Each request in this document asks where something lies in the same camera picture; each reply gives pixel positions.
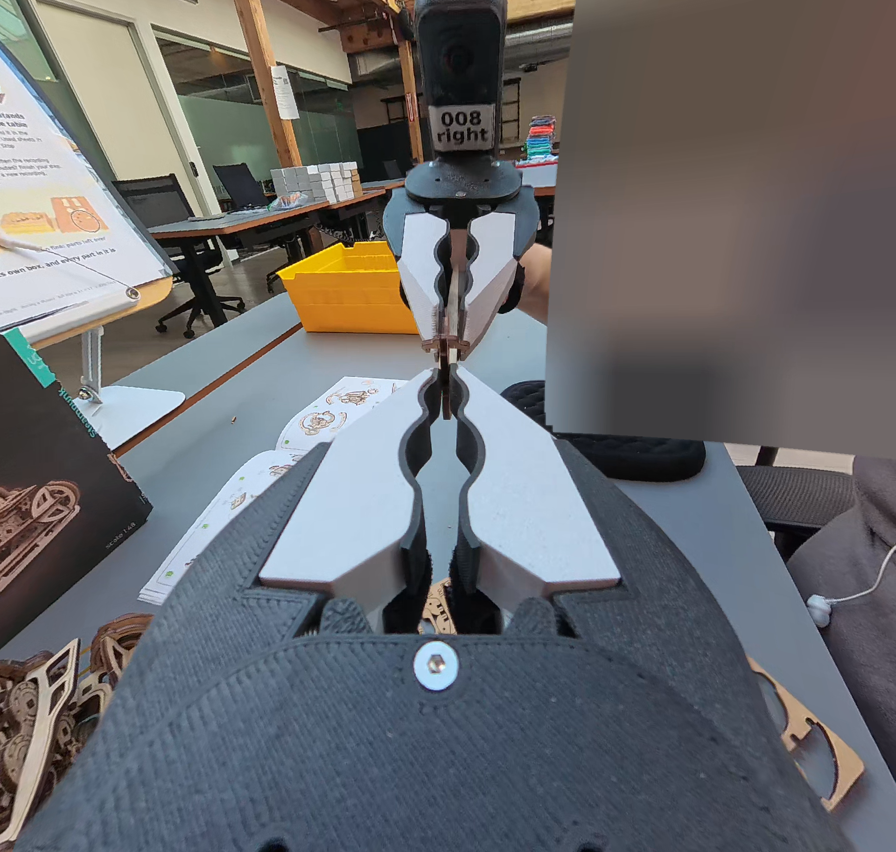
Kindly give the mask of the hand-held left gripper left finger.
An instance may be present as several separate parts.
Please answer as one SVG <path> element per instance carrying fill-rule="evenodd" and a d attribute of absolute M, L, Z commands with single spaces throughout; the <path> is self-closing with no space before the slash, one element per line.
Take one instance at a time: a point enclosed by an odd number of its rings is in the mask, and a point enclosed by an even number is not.
<path fill-rule="evenodd" d="M 432 581 L 418 475 L 437 416 L 432 368 L 326 445 L 261 584 L 353 599 L 387 634 L 418 634 Z"/>

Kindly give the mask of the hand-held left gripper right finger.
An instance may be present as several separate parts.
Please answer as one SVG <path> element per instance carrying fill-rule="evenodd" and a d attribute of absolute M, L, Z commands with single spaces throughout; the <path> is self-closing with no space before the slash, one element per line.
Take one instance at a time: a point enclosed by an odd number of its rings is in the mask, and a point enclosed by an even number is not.
<path fill-rule="evenodd" d="M 459 634 L 498 634 L 529 598 L 607 589 L 621 574 L 554 437 L 460 365 L 450 369 L 459 498 L 449 609 Z"/>

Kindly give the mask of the thin wooden disc part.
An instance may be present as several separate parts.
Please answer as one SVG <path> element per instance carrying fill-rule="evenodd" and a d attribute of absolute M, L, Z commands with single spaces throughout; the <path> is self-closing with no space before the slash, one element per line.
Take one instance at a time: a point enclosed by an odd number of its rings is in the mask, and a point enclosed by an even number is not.
<path fill-rule="evenodd" d="M 459 279 L 459 272 L 454 271 L 449 285 L 446 305 L 442 309 L 442 324 L 437 343 L 442 418 L 445 420 L 450 420 L 452 417 L 451 365 L 456 362 L 457 355 Z"/>

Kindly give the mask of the black model kit box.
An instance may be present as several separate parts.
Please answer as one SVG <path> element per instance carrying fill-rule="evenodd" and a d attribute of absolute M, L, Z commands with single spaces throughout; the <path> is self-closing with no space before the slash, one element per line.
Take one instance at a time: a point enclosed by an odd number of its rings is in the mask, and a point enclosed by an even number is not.
<path fill-rule="evenodd" d="M 138 531 L 151 510 L 21 331 L 4 331 L 1 644 Z"/>

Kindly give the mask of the yellow plastic bin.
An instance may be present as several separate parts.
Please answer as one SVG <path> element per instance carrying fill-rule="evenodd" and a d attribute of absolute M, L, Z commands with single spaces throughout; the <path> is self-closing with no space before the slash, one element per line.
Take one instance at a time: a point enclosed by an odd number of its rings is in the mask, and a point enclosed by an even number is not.
<path fill-rule="evenodd" d="M 419 336 L 385 241 L 333 244 L 277 275 L 306 331 Z"/>

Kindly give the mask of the open assembly instruction booklet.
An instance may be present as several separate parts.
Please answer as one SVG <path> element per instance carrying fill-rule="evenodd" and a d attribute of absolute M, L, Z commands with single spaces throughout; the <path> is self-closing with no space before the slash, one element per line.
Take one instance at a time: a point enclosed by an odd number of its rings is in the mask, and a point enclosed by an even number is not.
<path fill-rule="evenodd" d="M 138 596 L 161 605 L 220 531 L 318 443 L 330 443 L 345 426 L 373 410 L 406 384 L 401 379 L 346 376 L 300 410 L 281 431 L 274 449 L 254 455 L 204 508 Z"/>

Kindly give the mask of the black mesh wrist rest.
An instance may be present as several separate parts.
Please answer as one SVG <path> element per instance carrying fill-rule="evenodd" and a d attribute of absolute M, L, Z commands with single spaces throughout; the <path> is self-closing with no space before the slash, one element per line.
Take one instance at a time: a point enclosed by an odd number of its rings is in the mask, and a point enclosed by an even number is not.
<path fill-rule="evenodd" d="M 575 449 L 612 479 L 654 484 L 696 477 L 706 462 L 701 441 L 640 435 L 557 433 L 554 438 Z"/>

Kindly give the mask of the stack of white boxes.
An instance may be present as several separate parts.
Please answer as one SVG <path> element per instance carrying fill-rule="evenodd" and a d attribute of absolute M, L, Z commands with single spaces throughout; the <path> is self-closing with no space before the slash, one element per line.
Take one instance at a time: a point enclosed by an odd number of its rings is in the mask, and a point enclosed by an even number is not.
<path fill-rule="evenodd" d="M 353 161 L 274 168 L 271 177 L 278 197 L 301 195 L 335 205 L 364 195 Z"/>

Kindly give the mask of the loose wooden cut-out piece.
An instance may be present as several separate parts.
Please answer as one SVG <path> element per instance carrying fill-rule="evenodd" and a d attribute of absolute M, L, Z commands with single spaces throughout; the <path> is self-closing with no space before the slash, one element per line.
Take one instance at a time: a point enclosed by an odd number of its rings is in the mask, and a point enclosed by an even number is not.
<path fill-rule="evenodd" d="M 449 578 L 431 585 L 419 623 L 419 634 L 457 634 L 450 609 L 450 591 Z"/>

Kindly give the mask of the long office desk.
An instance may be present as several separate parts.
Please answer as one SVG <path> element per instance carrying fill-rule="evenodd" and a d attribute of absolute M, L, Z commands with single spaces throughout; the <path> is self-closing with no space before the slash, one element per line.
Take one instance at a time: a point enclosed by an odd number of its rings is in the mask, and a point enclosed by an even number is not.
<path fill-rule="evenodd" d="M 165 250 L 163 244 L 194 242 L 211 237 L 223 254 L 225 266 L 229 262 L 225 250 L 250 249 L 257 244 L 280 246 L 287 251 L 287 263 L 294 264 L 313 253 L 309 233 L 320 229 L 332 234 L 342 231 L 349 241 L 365 241 L 365 216 L 385 198 L 383 188 L 370 189 L 352 201 L 330 204 L 319 202 L 307 207 L 283 212 L 266 210 L 230 211 L 208 218 L 193 218 L 166 226 L 146 229 Z"/>

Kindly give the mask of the white paper notice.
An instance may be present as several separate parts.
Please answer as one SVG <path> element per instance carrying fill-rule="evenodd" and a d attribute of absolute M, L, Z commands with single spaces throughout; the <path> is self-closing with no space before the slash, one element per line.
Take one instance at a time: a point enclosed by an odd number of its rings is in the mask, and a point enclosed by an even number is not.
<path fill-rule="evenodd" d="M 270 68 L 273 93 L 279 117 L 283 121 L 299 119 L 299 110 L 289 72 L 285 65 L 276 64 Z"/>

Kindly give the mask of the white document stand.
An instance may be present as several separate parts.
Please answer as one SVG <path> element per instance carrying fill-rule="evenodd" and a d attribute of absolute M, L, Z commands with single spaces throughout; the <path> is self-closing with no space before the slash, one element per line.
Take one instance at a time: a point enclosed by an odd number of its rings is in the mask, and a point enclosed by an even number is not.
<path fill-rule="evenodd" d="M 179 391 L 132 386 L 103 386 L 102 336 L 105 326 L 146 310 L 166 298 L 173 278 L 154 279 L 141 286 L 120 288 L 79 305 L 59 309 L 19 326 L 34 349 L 80 337 L 81 387 L 73 406 L 111 450 L 155 424 L 185 401 Z"/>

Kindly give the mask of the wooden pillar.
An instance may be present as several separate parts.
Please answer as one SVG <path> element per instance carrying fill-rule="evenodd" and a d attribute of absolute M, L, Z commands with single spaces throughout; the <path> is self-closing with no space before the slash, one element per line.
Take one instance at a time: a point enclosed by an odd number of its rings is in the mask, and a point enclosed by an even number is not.
<path fill-rule="evenodd" d="M 277 99 L 279 91 L 292 93 L 292 88 L 286 72 L 281 72 L 282 82 L 275 82 L 272 70 L 278 68 L 278 62 L 263 14 L 262 2 L 234 0 L 234 4 L 280 166 L 299 167 L 302 162 L 292 120 L 281 116 Z"/>

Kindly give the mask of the black mesh office chair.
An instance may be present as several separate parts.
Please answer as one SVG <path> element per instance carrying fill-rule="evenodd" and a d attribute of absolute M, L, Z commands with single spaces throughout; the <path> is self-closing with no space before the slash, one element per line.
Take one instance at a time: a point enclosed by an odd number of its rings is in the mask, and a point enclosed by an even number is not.
<path fill-rule="evenodd" d="M 849 474 L 801 467 L 737 466 L 769 531 L 810 538 L 856 502 Z"/>

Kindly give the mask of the printed instruction sheet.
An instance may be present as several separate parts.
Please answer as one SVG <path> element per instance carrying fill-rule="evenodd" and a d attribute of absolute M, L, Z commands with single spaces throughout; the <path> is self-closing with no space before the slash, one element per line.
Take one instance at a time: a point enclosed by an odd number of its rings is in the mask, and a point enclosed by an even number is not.
<path fill-rule="evenodd" d="M 6 47 L 1 88 L 2 331 L 51 344 L 163 300 L 170 260 Z"/>

